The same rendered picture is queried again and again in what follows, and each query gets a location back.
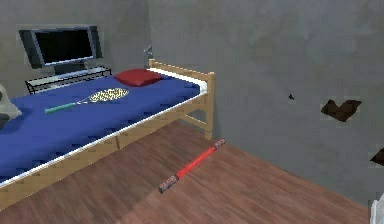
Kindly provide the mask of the green handled tennis racket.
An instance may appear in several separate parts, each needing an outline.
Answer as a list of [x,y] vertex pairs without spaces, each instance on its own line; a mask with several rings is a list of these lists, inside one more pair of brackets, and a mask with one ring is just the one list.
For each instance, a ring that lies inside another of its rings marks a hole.
[[87,98],[77,101],[77,102],[72,102],[72,103],[67,103],[59,106],[55,106],[52,108],[47,108],[44,110],[46,114],[52,114],[58,111],[66,110],[72,107],[75,107],[77,105],[81,104],[91,104],[91,103],[99,103],[99,102],[109,102],[113,100],[118,100],[121,99],[129,94],[128,89],[124,88],[110,88],[110,89],[105,89],[98,91]]

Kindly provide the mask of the black television set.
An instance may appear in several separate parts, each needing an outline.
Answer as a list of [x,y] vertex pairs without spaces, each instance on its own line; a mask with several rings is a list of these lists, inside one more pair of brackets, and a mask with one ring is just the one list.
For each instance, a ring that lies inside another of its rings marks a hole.
[[56,75],[85,69],[84,62],[102,58],[96,26],[20,30],[33,69],[53,66]]

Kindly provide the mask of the red baseball bat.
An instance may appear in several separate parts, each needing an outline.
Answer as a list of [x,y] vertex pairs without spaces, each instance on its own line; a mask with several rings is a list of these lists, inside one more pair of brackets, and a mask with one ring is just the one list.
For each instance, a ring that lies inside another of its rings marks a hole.
[[189,171],[191,171],[194,167],[200,164],[205,158],[210,156],[213,152],[215,152],[218,148],[223,146],[226,143],[224,138],[218,140],[212,147],[204,151],[200,154],[195,160],[190,162],[188,165],[183,167],[180,171],[170,176],[166,181],[161,183],[158,186],[158,191],[163,194],[168,189],[170,189],[174,184],[176,184],[184,175],[186,175]]

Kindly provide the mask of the red pillow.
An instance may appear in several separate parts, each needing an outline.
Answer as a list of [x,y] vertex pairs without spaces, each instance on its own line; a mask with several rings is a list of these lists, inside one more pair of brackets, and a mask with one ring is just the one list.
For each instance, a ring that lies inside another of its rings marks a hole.
[[114,78],[118,82],[130,87],[143,87],[162,80],[162,76],[159,73],[147,69],[127,70],[116,74]]

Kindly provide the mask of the white pillow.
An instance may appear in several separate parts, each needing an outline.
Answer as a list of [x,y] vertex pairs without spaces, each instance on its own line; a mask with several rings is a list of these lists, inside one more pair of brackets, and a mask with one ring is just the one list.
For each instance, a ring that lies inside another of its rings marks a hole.
[[5,87],[0,84],[0,113],[6,114],[10,119],[15,119],[22,112],[10,101]]

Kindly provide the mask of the white object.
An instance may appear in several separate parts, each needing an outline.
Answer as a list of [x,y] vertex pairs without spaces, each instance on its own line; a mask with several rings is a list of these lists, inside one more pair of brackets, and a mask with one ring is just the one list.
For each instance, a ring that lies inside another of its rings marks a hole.
[[370,224],[384,224],[384,193],[372,202]]

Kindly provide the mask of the wooden bed with blue cover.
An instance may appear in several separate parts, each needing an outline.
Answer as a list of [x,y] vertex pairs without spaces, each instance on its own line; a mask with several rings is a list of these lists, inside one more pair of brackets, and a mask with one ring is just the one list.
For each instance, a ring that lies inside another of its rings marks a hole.
[[0,130],[0,211],[178,120],[213,131],[215,74],[152,59],[162,79],[111,102],[89,95],[123,85],[108,76],[15,98],[22,111]]

